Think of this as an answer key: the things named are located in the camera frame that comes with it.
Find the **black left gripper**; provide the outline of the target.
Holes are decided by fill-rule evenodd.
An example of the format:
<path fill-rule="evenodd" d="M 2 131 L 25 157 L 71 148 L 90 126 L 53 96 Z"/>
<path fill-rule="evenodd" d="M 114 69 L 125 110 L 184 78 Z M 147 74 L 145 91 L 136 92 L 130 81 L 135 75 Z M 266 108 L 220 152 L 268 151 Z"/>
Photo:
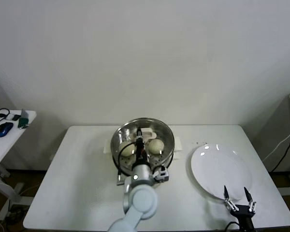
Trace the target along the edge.
<path fill-rule="evenodd" d="M 142 130 L 140 127 L 137 128 L 137 136 L 142 136 Z M 147 153 L 144 148 L 143 138 L 138 137 L 136 139 L 136 161 L 134 163 L 135 166 L 141 164 L 148 164 Z"/>

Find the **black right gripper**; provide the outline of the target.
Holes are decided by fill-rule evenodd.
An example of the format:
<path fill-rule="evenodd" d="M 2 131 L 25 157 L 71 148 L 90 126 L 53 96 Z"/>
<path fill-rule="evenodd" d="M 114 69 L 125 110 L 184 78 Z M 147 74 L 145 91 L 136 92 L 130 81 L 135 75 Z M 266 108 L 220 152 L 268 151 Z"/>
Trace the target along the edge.
<path fill-rule="evenodd" d="M 253 201 L 252 196 L 246 187 L 244 187 L 244 191 L 248 201 L 248 206 L 235 205 L 229 197 L 226 186 L 224 186 L 224 203 L 226 208 L 230 211 L 230 214 L 237 218 L 240 230 L 255 230 L 252 217 L 255 215 L 256 202 Z"/>

